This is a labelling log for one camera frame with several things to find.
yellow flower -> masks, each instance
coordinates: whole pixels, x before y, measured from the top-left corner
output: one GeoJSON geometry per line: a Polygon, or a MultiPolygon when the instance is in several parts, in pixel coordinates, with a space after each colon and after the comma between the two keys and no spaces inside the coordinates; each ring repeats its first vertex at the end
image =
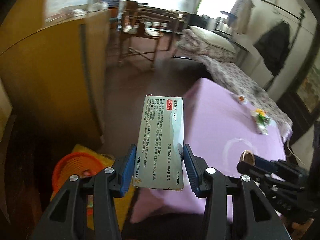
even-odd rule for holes
{"type": "Polygon", "coordinates": [[[256,109],[256,112],[257,112],[258,114],[261,114],[262,116],[266,116],[266,111],[263,111],[262,109],[257,108],[257,109],[256,109]]]}

pink tablecloth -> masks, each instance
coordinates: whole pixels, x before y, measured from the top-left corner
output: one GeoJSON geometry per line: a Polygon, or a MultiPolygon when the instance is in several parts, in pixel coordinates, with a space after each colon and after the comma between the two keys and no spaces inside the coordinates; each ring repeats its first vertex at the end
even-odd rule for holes
{"type": "MultiPolygon", "coordinates": [[[[184,143],[195,156],[206,160],[223,174],[240,177],[236,170],[241,153],[251,150],[267,160],[285,160],[283,144],[277,127],[268,127],[269,135],[256,132],[250,116],[250,104],[243,106],[233,94],[216,83],[201,78],[185,94],[184,143]]],[[[137,223],[152,213],[203,213],[205,199],[191,191],[183,167],[184,189],[181,192],[142,188],[131,216],[137,223]]],[[[227,217],[232,220],[232,200],[228,196],[227,217]]]]}

black jacket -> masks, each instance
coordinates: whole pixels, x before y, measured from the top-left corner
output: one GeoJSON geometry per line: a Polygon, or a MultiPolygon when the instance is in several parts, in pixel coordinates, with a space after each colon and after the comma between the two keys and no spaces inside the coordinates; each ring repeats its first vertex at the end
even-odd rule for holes
{"type": "Polygon", "coordinates": [[[263,34],[255,48],[273,76],[279,74],[289,54],[290,25],[284,21],[263,34]]]}

brown floor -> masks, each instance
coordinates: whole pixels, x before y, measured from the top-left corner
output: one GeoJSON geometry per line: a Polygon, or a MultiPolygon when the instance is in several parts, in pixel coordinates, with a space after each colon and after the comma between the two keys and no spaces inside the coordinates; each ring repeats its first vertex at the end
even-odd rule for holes
{"type": "MultiPolygon", "coordinates": [[[[153,71],[151,61],[141,56],[128,57],[118,67],[119,48],[116,39],[111,38],[106,72],[105,143],[99,152],[118,157],[127,153],[131,143],[137,144],[145,95],[182,97],[199,78],[211,78],[195,61],[171,59],[173,49],[166,51],[168,42],[169,36],[164,36],[153,71]]],[[[151,51],[154,44],[153,40],[139,37],[132,40],[132,47],[140,51],[151,51]]]]}

silver screw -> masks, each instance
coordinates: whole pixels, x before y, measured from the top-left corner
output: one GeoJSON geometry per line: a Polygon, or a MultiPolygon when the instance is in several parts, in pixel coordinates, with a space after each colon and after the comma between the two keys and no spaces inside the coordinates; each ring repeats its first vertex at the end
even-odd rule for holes
{"type": "Polygon", "coordinates": [[[250,177],[249,177],[248,175],[243,175],[241,178],[242,178],[242,180],[245,181],[245,182],[250,181],[250,177]]]}
{"type": "Polygon", "coordinates": [[[104,169],[104,172],[105,172],[106,174],[110,174],[110,173],[113,173],[113,172],[114,172],[114,169],[113,169],[112,167],[106,167],[106,168],[104,169]]]}
{"type": "Polygon", "coordinates": [[[74,174],[69,177],[70,181],[76,181],[78,179],[78,175],[74,174]]]}
{"type": "Polygon", "coordinates": [[[205,171],[209,174],[215,174],[216,173],[216,169],[213,167],[208,167],[205,169],[205,171]]]}

